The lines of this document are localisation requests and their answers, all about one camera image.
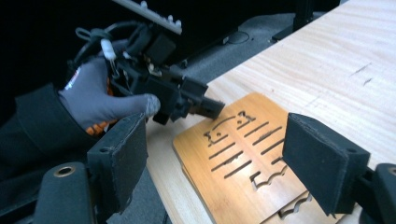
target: wooden table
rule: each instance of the wooden table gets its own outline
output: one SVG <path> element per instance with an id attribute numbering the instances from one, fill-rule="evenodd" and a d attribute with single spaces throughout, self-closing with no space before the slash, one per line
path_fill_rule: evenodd
<path id="1" fill-rule="evenodd" d="M 227 105 L 260 92 L 396 162 L 396 4 L 350 0 L 209 83 Z M 211 223 L 182 173 L 173 139 L 202 117 L 148 124 L 148 170 L 174 223 Z M 347 216 L 357 223 L 355 216 Z"/>

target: black sleeve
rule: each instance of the black sleeve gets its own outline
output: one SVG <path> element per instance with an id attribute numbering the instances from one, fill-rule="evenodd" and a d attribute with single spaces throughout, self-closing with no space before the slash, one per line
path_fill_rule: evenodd
<path id="1" fill-rule="evenodd" d="M 48 169 L 85 156 L 98 140 L 78 126 L 52 85 L 17 98 L 16 105 L 0 128 L 0 210 L 27 200 Z"/>

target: black stand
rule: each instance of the black stand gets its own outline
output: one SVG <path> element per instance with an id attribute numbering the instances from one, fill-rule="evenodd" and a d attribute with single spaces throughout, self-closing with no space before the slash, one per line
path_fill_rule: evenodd
<path id="1" fill-rule="evenodd" d="M 307 25 L 314 19 L 313 1 L 312 0 L 297 0 L 296 16 L 293 20 L 293 25 L 277 33 L 272 37 L 273 41 L 279 41 L 300 28 Z"/>

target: glove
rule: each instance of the glove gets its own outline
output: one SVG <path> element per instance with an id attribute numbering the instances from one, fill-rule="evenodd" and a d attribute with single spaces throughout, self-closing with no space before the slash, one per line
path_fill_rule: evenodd
<path id="1" fill-rule="evenodd" d="M 108 94 L 106 59 L 96 57 L 84 63 L 59 97 L 70 115 L 88 134 L 99 136 L 109 124 L 133 113 L 155 115 L 161 107 L 155 95 L 115 97 Z"/>

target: wooden puzzle board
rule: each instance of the wooden puzzle board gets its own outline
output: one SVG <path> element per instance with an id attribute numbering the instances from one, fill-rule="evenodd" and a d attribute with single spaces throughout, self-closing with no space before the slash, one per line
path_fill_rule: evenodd
<path id="1" fill-rule="evenodd" d="M 306 194 L 282 161 L 287 116 L 263 95 L 251 93 L 226 106 L 216 120 L 205 119 L 174 139 L 183 171 L 213 221 L 278 223 L 286 220 L 282 211 Z M 317 223 L 336 222 L 316 209 Z"/>

